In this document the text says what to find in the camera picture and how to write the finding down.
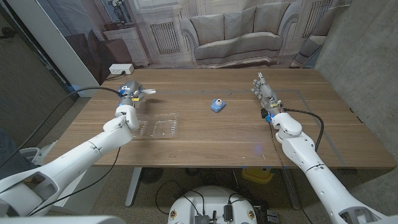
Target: table leg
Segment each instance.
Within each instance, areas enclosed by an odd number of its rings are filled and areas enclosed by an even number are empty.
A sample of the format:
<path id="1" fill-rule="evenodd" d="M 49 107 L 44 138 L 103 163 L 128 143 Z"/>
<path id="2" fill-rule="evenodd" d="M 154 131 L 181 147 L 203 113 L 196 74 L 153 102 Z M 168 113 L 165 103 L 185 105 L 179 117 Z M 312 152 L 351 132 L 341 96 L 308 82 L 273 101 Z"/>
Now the table leg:
<path id="1" fill-rule="evenodd" d="M 126 197 L 126 202 L 125 202 L 125 205 L 127 207 L 132 206 L 132 204 L 134 202 L 134 197 L 136 196 L 139 177 L 141 175 L 141 170 L 142 170 L 142 167 L 135 167 L 134 170 L 132 171 L 130 187 L 129 187 L 129 191 L 127 192 L 127 197 Z"/>
<path id="2" fill-rule="evenodd" d="M 287 192 L 289 193 L 290 202 L 293 209 L 299 210 L 301 208 L 299 196 L 293 182 L 293 176 L 289 169 L 281 169 L 282 177 L 284 179 Z"/>

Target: printed backdrop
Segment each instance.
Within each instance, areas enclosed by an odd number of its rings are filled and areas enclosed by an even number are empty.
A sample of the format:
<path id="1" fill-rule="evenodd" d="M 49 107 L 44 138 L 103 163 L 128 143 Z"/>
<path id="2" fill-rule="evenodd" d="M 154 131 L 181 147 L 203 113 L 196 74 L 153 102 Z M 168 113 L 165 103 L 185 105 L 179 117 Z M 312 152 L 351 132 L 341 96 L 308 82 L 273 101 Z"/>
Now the printed backdrop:
<path id="1" fill-rule="evenodd" d="M 102 84 L 135 68 L 302 68 L 339 0 L 38 0 Z"/>

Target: electrical outlet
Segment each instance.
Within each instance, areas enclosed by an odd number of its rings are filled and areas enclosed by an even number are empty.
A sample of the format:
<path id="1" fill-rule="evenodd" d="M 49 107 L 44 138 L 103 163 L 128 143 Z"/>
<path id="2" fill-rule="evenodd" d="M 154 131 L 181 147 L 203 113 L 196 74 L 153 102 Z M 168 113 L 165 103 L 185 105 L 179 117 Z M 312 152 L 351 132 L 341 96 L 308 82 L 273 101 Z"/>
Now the electrical outlet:
<path id="1" fill-rule="evenodd" d="M 112 75 L 122 74 L 123 71 L 125 71 L 126 74 L 131 74 L 134 71 L 134 67 L 132 64 L 113 64 L 110 66 L 109 71 Z"/>

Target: wooden table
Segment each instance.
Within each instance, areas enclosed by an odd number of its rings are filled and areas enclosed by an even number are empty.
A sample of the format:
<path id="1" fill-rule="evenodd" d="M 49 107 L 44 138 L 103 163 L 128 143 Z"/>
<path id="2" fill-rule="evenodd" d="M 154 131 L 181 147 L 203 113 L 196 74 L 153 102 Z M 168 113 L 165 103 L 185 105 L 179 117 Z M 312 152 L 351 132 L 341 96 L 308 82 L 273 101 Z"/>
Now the wooden table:
<path id="1" fill-rule="evenodd" d="M 318 154 L 331 168 L 389 169 L 392 156 L 349 110 L 344 101 L 316 70 L 309 69 L 192 69 L 135 70 L 103 86 L 117 90 L 128 80 L 137 80 L 157 93 L 146 97 L 138 114 L 149 123 L 155 114 L 178 113 L 173 139 L 147 137 L 122 147 L 116 165 L 136 167 L 275 167 L 281 163 L 271 141 L 269 125 L 261 118 L 260 102 L 250 89 L 262 72 L 285 108 L 311 111 L 325 122 Z M 212 100 L 226 106 L 219 113 L 210 110 Z M 50 162 L 102 132 L 114 117 L 118 97 L 97 91 L 46 157 Z M 306 114 L 290 113 L 304 132 L 317 140 L 320 126 Z M 295 165 L 275 142 L 285 166 Z M 111 165 L 116 150 L 96 165 Z"/>

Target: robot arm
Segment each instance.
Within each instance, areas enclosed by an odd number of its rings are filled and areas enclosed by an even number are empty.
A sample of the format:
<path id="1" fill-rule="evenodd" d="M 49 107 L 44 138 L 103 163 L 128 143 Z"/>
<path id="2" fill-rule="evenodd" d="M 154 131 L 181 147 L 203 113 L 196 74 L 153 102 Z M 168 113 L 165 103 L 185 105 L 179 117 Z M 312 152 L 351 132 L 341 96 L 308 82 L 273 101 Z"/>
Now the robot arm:
<path id="1" fill-rule="evenodd" d="M 65 188 L 99 158 L 132 140 L 132 131 L 139 127 L 135 103 L 145 94 L 136 81 L 122 85 L 124 95 L 116 109 L 115 118 L 103 126 L 103 132 L 80 144 L 54 161 L 36 169 L 0 180 L 0 200 L 9 206 L 7 216 L 27 216 L 54 202 Z M 44 215 L 48 206 L 34 215 Z"/>
<path id="2" fill-rule="evenodd" d="M 261 73 L 259 78 L 259 81 L 254 80 L 252 91 L 268 112 L 267 121 L 278 129 L 276 139 L 282 144 L 284 154 L 304 172 L 332 222 L 360 224 L 390 220 L 356 200 L 347 191 L 315 152 L 314 142 L 302 131 L 301 124 L 282 111 L 282 103 L 277 101 Z"/>

